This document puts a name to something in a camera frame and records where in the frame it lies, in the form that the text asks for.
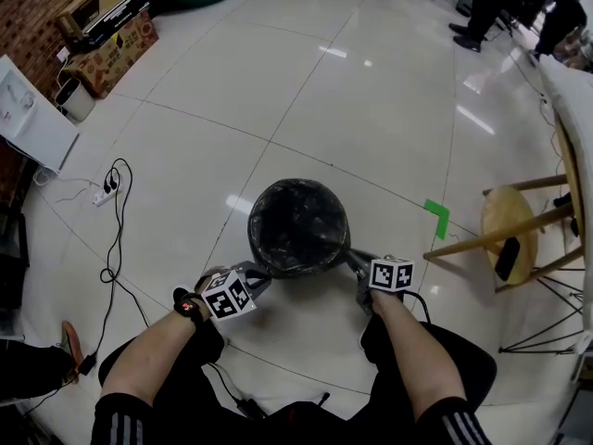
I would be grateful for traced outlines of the white water dispenser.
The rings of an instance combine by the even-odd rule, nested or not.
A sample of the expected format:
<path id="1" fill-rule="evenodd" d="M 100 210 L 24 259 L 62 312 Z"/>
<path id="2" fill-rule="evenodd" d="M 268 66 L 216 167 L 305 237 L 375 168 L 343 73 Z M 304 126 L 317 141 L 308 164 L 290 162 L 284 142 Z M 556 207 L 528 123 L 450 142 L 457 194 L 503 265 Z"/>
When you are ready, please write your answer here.
<path id="1" fill-rule="evenodd" d="M 7 55 L 0 57 L 0 136 L 53 172 L 61 171 L 79 136 Z"/>

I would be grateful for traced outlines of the small white bin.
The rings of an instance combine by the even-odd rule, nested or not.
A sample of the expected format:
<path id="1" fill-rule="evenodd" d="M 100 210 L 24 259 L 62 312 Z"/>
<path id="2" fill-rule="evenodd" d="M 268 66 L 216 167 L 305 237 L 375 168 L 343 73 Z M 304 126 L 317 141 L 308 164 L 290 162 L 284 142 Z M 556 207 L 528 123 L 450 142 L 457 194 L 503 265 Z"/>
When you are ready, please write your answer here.
<path id="1" fill-rule="evenodd" d="M 68 79 L 56 94 L 57 106 L 76 122 L 84 121 L 95 107 L 95 100 L 82 82 Z"/>

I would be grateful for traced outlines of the long black box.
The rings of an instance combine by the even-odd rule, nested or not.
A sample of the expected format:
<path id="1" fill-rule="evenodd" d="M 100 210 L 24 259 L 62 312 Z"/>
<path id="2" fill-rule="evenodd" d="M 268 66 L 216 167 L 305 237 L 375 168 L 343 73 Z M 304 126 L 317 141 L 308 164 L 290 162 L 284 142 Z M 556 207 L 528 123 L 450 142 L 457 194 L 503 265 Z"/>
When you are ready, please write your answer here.
<path id="1" fill-rule="evenodd" d="M 91 49 L 101 46 L 149 5 L 149 0 L 123 0 L 84 31 L 82 46 Z"/>

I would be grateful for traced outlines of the person's right forearm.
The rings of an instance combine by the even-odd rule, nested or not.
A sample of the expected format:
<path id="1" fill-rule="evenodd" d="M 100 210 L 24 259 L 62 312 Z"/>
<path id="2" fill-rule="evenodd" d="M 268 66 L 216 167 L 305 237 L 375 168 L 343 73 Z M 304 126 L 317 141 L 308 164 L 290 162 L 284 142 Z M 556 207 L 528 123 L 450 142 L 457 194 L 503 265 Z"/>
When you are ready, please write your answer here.
<path id="1" fill-rule="evenodd" d="M 371 291 L 372 308 L 385 324 L 415 419 L 448 398 L 465 399 L 450 355 L 393 294 Z"/>

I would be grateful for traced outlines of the person's left forearm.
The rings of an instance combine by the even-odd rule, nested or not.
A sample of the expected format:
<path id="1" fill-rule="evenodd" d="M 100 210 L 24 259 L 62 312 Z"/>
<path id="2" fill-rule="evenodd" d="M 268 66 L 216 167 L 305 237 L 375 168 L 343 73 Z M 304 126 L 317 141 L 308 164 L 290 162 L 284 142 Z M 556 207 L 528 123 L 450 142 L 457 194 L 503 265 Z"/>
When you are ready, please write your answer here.
<path id="1" fill-rule="evenodd" d="M 125 394 L 152 405 L 197 326 L 171 311 L 136 337 L 110 369 L 101 395 Z"/>

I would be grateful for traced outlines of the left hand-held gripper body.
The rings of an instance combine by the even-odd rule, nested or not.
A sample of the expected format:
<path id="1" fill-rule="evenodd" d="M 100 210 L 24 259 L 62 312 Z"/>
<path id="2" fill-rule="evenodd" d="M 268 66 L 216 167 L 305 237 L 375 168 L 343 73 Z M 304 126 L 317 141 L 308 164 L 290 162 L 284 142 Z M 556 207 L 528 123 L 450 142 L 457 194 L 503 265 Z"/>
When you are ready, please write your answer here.
<path id="1" fill-rule="evenodd" d="M 240 273 L 240 263 L 213 277 L 201 298 L 216 321 L 243 316 L 257 308 L 247 291 L 247 277 Z"/>

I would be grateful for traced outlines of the green tape mark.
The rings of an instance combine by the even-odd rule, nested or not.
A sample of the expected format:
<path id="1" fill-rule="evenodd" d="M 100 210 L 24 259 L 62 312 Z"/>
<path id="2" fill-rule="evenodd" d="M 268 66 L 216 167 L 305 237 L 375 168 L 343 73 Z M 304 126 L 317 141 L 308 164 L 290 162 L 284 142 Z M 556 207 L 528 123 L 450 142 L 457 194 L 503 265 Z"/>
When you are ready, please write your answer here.
<path id="1" fill-rule="evenodd" d="M 437 217 L 435 236 L 444 240 L 448 233 L 449 209 L 431 199 L 425 200 L 423 208 Z"/>

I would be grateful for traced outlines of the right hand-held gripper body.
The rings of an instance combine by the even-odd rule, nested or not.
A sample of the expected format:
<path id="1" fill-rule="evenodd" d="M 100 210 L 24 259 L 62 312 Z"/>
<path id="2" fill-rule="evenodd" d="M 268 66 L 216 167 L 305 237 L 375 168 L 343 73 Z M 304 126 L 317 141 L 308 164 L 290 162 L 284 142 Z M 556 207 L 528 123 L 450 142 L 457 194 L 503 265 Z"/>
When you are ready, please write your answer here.
<path id="1" fill-rule="evenodd" d="M 402 299 L 403 291 L 411 287 L 414 275 L 414 262 L 393 257 L 374 258 L 363 261 L 356 268 L 358 293 L 356 300 L 361 308 L 372 314 L 371 291 L 395 294 Z"/>

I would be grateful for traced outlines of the person's left hand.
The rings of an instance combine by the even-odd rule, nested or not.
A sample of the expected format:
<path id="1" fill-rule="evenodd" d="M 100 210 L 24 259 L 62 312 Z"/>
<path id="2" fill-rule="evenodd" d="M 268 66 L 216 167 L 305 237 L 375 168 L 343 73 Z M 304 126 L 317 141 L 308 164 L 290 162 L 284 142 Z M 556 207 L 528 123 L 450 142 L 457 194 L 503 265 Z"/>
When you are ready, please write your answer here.
<path id="1" fill-rule="evenodd" d="M 222 275 L 227 271 L 228 268 L 223 266 L 215 266 L 204 271 L 194 287 L 194 291 L 196 292 L 196 294 L 201 294 L 208 287 L 213 277 Z"/>

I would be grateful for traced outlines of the person's black trousers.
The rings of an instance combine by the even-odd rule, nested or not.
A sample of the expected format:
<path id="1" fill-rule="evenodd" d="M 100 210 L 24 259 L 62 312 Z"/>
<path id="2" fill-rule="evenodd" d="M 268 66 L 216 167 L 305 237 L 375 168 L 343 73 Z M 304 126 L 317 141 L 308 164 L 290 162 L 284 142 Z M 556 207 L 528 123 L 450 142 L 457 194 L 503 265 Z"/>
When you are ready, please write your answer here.
<path id="1" fill-rule="evenodd" d="M 486 398 L 497 375 L 495 360 L 471 341 L 435 324 L 422 326 L 438 341 L 457 366 L 465 390 L 469 409 L 476 413 Z M 311 369 L 319 372 L 317 381 L 349 390 L 368 393 L 369 401 L 351 418 L 342 419 L 357 431 L 369 431 L 364 438 L 369 442 L 385 439 L 395 445 L 411 445 L 410 432 L 414 418 L 410 398 L 398 370 L 395 352 L 384 322 L 373 315 L 361 337 L 359 359 L 337 356 L 321 351 L 308 352 L 292 348 L 295 356 L 302 356 Z M 202 421 L 207 418 L 228 419 L 232 424 L 249 419 L 222 406 L 214 389 L 202 371 L 204 365 L 216 362 L 224 348 L 223 337 L 216 325 L 205 321 L 185 345 L 152 405 L 158 424 L 177 426 L 182 420 Z M 293 417 L 287 410 L 292 404 L 272 413 L 280 414 L 286 424 Z M 305 413 L 307 418 L 319 418 L 329 413 L 318 405 Z"/>

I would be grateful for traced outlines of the printed cardboard box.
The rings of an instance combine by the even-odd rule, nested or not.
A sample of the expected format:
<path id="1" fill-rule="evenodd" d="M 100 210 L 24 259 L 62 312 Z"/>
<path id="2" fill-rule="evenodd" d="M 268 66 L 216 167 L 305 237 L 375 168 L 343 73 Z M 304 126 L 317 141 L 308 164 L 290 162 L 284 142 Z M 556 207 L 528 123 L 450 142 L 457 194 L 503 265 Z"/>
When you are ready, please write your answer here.
<path id="1" fill-rule="evenodd" d="M 72 57 L 64 72 L 81 81 L 93 97 L 103 99 L 157 41 L 156 27 L 143 10 L 99 48 Z"/>

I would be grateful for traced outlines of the brown cardboard box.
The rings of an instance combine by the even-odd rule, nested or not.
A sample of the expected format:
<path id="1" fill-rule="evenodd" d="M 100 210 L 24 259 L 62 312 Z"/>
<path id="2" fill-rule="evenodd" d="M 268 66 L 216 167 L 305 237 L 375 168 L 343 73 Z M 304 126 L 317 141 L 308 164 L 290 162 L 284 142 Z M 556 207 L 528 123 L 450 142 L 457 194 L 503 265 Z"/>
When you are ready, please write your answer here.
<path id="1" fill-rule="evenodd" d="M 86 29 L 111 9 L 110 0 L 73 0 L 56 15 L 56 24 L 68 39 L 81 39 Z"/>

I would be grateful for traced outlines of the person's black striped shirt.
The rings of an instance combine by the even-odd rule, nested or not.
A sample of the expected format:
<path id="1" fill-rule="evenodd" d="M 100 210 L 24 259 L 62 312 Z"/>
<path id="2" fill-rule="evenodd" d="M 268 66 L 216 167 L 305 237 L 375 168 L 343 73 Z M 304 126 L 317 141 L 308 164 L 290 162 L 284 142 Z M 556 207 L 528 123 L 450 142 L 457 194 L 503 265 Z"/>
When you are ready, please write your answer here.
<path id="1" fill-rule="evenodd" d="M 315 438 L 351 441 L 371 435 L 330 413 L 307 418 L 305 413 L 314 408 L 305 402 L 292 404 L 287 410 L 293 417 L 286 424 L 278 413 L 260 423 L 246 419 L 232 424 L 228 419 L 207 418 L 193 423 L 184 419 L 177 426 L 162 427 L 155 411 L 140 399 L 110 394 L 96 404 L 91 445 L 231 445 L 246 441 L 257 445 L 257 441 L 272 443 L 275 439 L 298 444 Z M 411 445 L 492 445 L 469 403 L 455 397 L 433 404 L 413 422 L 410 439 Z"/>

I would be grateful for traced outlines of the black phone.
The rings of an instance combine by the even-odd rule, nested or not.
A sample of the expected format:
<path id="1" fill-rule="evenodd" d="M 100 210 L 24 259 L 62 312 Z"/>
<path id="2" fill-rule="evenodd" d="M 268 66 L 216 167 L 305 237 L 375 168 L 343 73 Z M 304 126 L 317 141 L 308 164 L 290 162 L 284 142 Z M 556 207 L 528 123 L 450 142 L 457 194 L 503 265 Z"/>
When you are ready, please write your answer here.
<path id="1" fill-rule="evenodd" d="M 520 242 L 516 237 L 508 238 L 502 246 L 495 264 L 495 272 L 502 281 L 507 281 L 520 251 Z"/>

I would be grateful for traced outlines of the wooden table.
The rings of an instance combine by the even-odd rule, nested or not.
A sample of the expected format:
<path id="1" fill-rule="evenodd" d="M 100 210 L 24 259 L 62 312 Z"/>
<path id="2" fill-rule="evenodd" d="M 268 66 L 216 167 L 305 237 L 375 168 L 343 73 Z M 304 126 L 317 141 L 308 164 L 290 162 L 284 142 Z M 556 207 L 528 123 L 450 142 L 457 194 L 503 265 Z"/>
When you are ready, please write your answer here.
<path id="1" fill-rule="evenodd" d="M 578 175 L 575 152 L 572 143 L 569 140 L 568 133 L 561 121 L 560 115 L 554 112 L 556 135 L 558 137 L 562 163 L 565 169 L 567 183 L 570 189 L 572 203 L 574 207 L 574 217 L 578 227 L 579 237 L 585 240 L 585 223 L 583 219 L 583 199 L 581 193 L 580 180 Z"/>

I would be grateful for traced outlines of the black smartwatch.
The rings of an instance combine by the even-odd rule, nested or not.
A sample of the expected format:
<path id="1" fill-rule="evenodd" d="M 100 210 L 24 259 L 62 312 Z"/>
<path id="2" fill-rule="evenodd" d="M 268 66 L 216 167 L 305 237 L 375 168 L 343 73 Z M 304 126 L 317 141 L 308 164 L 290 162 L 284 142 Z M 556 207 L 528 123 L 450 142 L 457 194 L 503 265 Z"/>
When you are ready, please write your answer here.
<path id="1" fill-rule="evenodd" d="M 177 286 L 174 288 L 172 296 L 174 310 L 181 316 L 189 318 L 196 326 L 203 324 L 208 319 L 208 313 L 204 313 L 205 303 L 196 292 Z"/>

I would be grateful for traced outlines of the white power strip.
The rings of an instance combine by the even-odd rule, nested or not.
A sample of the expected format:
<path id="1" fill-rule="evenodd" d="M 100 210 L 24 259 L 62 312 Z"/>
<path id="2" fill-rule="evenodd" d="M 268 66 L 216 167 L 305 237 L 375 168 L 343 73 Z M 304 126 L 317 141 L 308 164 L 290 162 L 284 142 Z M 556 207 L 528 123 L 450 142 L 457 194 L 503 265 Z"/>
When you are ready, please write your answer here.
<path id="1" fill-rule="evenodd" d="M 107 185 L 109 186 L 107 191 L 105 188 L 102 188 L 93 195 L 92 203 L 94 206 L 100 207 L 104 205 L 121 192 L 120 183 L 118 181 L 108 182 Z"/>

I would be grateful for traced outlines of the round wooden stool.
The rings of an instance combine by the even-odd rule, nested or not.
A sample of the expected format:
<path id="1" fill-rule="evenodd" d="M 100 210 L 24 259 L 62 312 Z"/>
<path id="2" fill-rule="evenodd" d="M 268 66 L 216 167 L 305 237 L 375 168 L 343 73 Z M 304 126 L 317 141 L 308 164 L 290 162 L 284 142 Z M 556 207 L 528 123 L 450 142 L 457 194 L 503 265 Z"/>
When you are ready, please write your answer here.
<path id="1" fill-rule="evenodd" d="M 569 263 L 583 258 L 584 248 L 580 246 L 555 261 L 540 268 L 536 267 L 538 233 L 543 228 L 564 219 L 575 219 L 574 207 L 571 197 L 569 202 L 535 215 L 523 192 L 563 184 L 568 185 L 565 174 L 503 185 L 484 191 L 485 204 L 482 209 L 481 235 L 468 241 L 426 252 L 423 254 L 423 258 L 433 261 L 447 255 L 480 248 L 486 253 L 494 270 L 505 241 L 508 238 L 516 237 L 520 242 L 520 251 L 507 281 L 502 281 L 496 274 L 497 278 L 503 282 L 503 285 L 496 289 L 498 293 L 534 282 L 547 273 L 558 271 Z"/>

